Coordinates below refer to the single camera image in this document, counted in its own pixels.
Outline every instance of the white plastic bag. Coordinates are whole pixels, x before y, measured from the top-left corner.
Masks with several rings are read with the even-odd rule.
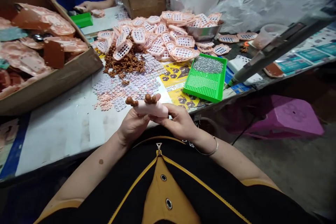
[[[220,12],[225,24],[221,32],[258,31],[270,23],[290,25],[308,11],[321,8],[330,0],[224,0],[207,14]]]

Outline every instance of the metal grommet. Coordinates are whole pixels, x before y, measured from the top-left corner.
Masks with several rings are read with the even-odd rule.
[[[168,198],[166,199],[166,205],[167,205],[167,208],[169,210],[171,210],[173,208],[173,204],[172,204],[172,202]]]

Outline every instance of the pink plastic stool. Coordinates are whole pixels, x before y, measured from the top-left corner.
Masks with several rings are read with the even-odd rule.
[[[254,108],[253,114],[257,118],[262,118],[260,121],[253,123],[244,135],[260,139],[277,139],[318,136],[324,133],[313,108],[308,102],[271,95],[233,104],[227,110],[232,125],[227,130],[231,134],[241,133],[249,124],[246,119],[242,123],[244,120],[242,112],[238,112],[238,109],[243,107]]]

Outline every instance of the concrete floor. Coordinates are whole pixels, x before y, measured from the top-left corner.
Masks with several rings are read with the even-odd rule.
[[[224,128],[221,112],[208,112],[222,140],[236,136]],[[336,123],[323,125],[314,139],[257,140],[240,137],[234,146],[264,171],[275,184],[308,212],[334,212],[336,199]]]

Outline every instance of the hand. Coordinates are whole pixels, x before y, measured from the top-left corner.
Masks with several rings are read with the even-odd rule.
[[[160,98],[161,95],[156,94],[156,100],[159,100]],[[130,147],[132,143],[145,131],[148,123],[148,115],[139,115],[133,108],[131,108],[116,132],[121,144],[123,146]]]
[[[85,10],[83,10],[83,12],[89,12],[93,9],[96,9],[95,4],[96,4],[96,2],[85,1],[85,2],[81,3],[79,6],[85,8]]]
[[[163,105],[168,108],[168,113],[172,116],[173,120],[158,117],[151,117],[151,119],[169,129],[169,131],[178,139],[188,140],[190,142],[197,139],[199,128],[197,128],[192,121],[188,111],[183,107],[171,103],[164,103]]]

